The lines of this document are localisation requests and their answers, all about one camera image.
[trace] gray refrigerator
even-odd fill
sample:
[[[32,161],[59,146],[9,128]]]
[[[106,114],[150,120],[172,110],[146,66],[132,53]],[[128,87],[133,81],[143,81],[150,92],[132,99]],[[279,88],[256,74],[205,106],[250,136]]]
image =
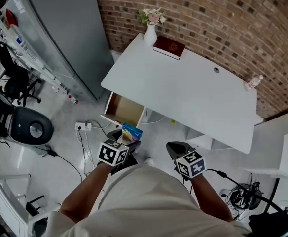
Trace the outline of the gray refrigerator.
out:
[[[96,0],[9,0],[18,30],[79,100],[97,100],[113,66]]]

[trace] desk drawer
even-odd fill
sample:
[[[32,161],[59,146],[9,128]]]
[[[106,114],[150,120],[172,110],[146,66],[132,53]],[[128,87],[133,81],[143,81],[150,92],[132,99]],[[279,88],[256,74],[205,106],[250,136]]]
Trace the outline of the desk drawer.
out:
[[[101,117],[119,126],[128,123],[134,127],[139,127],[145,110],[144,106],[112,92],[105,113]]]

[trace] electrical outlet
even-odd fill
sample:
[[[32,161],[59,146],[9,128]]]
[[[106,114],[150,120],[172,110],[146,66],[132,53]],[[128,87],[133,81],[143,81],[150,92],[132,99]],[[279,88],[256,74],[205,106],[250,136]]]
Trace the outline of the electrical outlet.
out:
[[[75,130],[81,127],[81,131],[91,131],[91,123],[76,123]]]

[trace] brick wall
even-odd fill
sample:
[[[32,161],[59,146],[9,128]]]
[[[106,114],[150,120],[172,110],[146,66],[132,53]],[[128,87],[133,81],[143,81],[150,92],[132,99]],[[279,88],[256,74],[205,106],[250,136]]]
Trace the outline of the brick wall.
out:
[[[138,10],[161,7],[163,34],[243,80],[264,75],[257,113],[288,109],[288,0],[98,0],[111,49],[146,31]]]

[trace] wrist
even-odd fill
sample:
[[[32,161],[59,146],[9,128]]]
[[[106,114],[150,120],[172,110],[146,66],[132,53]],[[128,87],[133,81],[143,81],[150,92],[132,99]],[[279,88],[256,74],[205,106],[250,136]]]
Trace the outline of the wrist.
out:
[[[194,183],[202,182],[202,180],[204,180],[204,176],[202,174],[199,174],[191,178],[191,182],[194,182]]]
[[[107,172],[111,172],[115,167],[110,166],[109,164],[106,164],[105,162],[100,162],[97,166],[98,168],[101,168]]]

